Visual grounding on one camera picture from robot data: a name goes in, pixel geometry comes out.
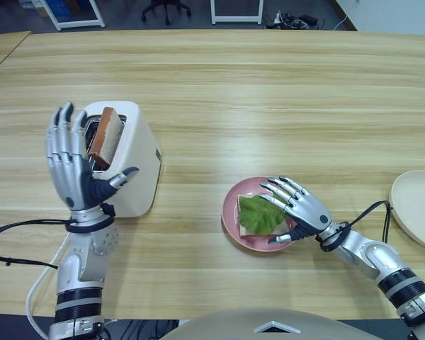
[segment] chair base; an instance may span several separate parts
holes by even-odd
[[[148,11],[153,11],[156,7],[163,6],[165,10],[165,24],[170,25],[169,13],[167,11],[168,5],[176,6],[178,10],[185,9],[186,15],[189,17],[192,15],[191,8],[183,4],[180,0],[151,0],[151,5],[149,5],[147,8],[145,8],[142,11],[142,17],[141,17],[142,21],[145,22],[147,20],[147,17],[145,14]]]

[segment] white cable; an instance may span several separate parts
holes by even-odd
[[[335,25],[335,27],[334,27],[334,29],[333,29],[333,30],[336,30],[336,29],[337,29],[337,27],[339,27],[341,23],[344,23],[344,22],[346,21],[346,19],[348,18],[348,13],[350,13],[350,12],[351,12],[351,10],[353,9],[354,5],[356,5],[356,4],[358,4],[358,3],[359,3],[359,1],[358,1],[358,0],[354,0],[354,2],[353,2],[353,3],[351,4],[351,6],[349,7],[349,10],[346,12],[345,19],[343,19],[342,21],[340,21],[339,23],[337,23],[337,24]]]
[[[69,241],[69,234],[64,238],[62,244],[59,246],[59,249],[55,253],[54,257],[52,257],[52,260],[50,260],[50,264],[54,264],[58,260],[58,258],[60,257],[60,255],[63,254],[64,249],[66,248],[66,245],[68,245],[68,241]],[[33,294],[35,293],[36,289],[40,285],[41,281],[44,279],[44,277],[47,275],[47,273],[51,269],[52,268],[50,268],[50,267],[46,267],[44,269],[44,271],[42,271],[40,277],[36,279],[36,281],[33,284],[32,288],[30,288],[30,290],[28,291],[27,299],[25,300],[25,313],[27,314],[27,319],[30,322],[30,324],[32,325],[33,329],[36,331],[36,333],[38,333],[44,340],[48,340],[49,337],[41,329],[41,327],[38,326],[38,324],[36,323],[35,319],[33,319],[33,314],[31,312],[31,299],[32,299]]]

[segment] robotic wrist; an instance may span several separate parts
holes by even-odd
[[[102,230],[115,221],[113,205],[102,203],[94,208],[72,211],[66,224],[66,231],[74,234],[88,234]]]

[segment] green lettuce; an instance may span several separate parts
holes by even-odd
[[[285,218],[280,208],[258,195],[239,197],[239,223],[255,235],[270,235]]]

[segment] wire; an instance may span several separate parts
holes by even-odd
[[[50,260],[51,264],[54,264],[58,258],[60,257],[60,255],[64,252],[66,245],[68,245],[68,241],[69,241],[70,235],[68,234],[62,244],[59,246],[59,249],[57,250],[57,252],[55,253],[54,257],[52,257],[52,260]],[[44,340],[48,340],[48,336],[47,334],[38,326],[38,324],[36,323],[35,319],[33,319],[33,314],[31,312],[31,299],[33,297],[33,294],[35,293],[36,289],[38,288],[38,286],[40,285],[41,281],[43,281],[44,277],[47,275],[47,273],[49,272],[50,267],[46,267],[44,268],[44,271],[42,271],[41,275],[39,276],[39,278],[36,279],[35,283],[33,284],[33,286],[30,288],[30,290],[28,291],[27,294],[27,298],[25,300],[25,313],[27,314],[27,319],[30,322],[31,326],[33,327],[33,329],[36,331],[36,333],[38,333]]]
[[[392,215],[392,206],[390,205],[389,201],[387,201],[387,200],[379,200],[378,202],[374,202],[371,206],[369,206],[367,209],[365,209],[358,217],[356,217],[353,222],[351,222],[351,223],[345,222],[346,225],[344,227],[338,228],[338,230],[335,231],[335,233],[329,235],[328,237],[326,237],[326,239],[320,239],[318,237],[317,241],[319,241],[320,244],[323,245],[328,239],[331,239],[332,237],[334,237],[338,234],[341,234],[342,232],[346,232],[347,230],[350,230],[351,227],[354,224],[356,224],[357,222],[362,220],[366,215],[368,215],[369,213],[374,211],[374,209],[376,209],[377,207],[379,207],[382,204],[384,204],[385,207],[386,207],[384,227],[382,229],[383,230],[382,231],[382,241],[384,243],[387,243],[388,238],[389,238],[390,217]]]
[[[51,220],[51,219],[28,220],[28,221],[23,221],[23,222],[11,223],[9,225],[4,225],[4,226],[0,227],[0,234],[4,231],[8,230],[8,229],[18,227],[18,226],[21,226],[21,225],[64,225],[66,223],[67,223],[66,220]],[[31,265],[36,265],[36,266],[48,266],[48,267],[57,269],[57,266],[55,266],[51,263],[35,261],[35,260],[28,260],[28,259],[15,259],[13,257],[0,256],[0,261],[5,262],[5,264],[7,266],[10,266],[11,264],[31,264]]]
[[[346,12],[345,19],[343,19],[342,21],[340,21],[339,23],[337,23],[337,24],[335,25],[335,27],[334,27],[334,29],[333,29],[333,30],[336,30],[336,29],[337,29],[337,27],[339,27],[341,23],[344,23],[344,22],[346,21],[346,19],[348,18],[348,13],[350,13],[350,12],[351,12],[351,10],[353,9],[354,5],[356,5],[356,4],[358,4],[358,3],[359,3],[359,1],[358,1],[358,0],[354,0],[354,2],[353,2],[353,3],[351,4],[351,6],[349,7],[349,10]]]
[[[112,340],[111,333],[109,332],[109,330],[108,330],[108,329],[106,329],[106,328],[104,327],[104,328],[103,328],[103,332],[104,332],[104,333],[106,333],[106,335],[107,335],[107,339],[108,339],[108,340]]]
[[[120,340],[123,340],[125,338],[125,334],[128,332],[130,325],[134,322],[134,320],[130,320],[129,324],[127,325],[125,331],[123,332],[123,334],[121,334]]]
[[[142,323],[140,324],[140,327],[137,330],[137,337],[136,337],[137,340],[139,340],[140,332],[143,331],[144,327],[147,325],[148,322],[149,322],[149,320],[142,320]]]
[[[374,211],[374,209],[376,209],[377,207],[379,207],[382,204],[385,205],[385,209],[386,209],[384,227],[382,229],[383,230],[382,231],[382,241],[384,243],[387,243],[387,240],[389,238],[390,217],[392,215],[392,206],[390,205],[389,201],[387,201],[387,200],[380,200],[378,202],[373,203],[370,207],[365,209],[358,217],[356,217],[356,219],[349,224],[349,227],[351,228],[354,224],[356,224],[357,222],[362,220],[366,215],[368,215],[369,213]]]

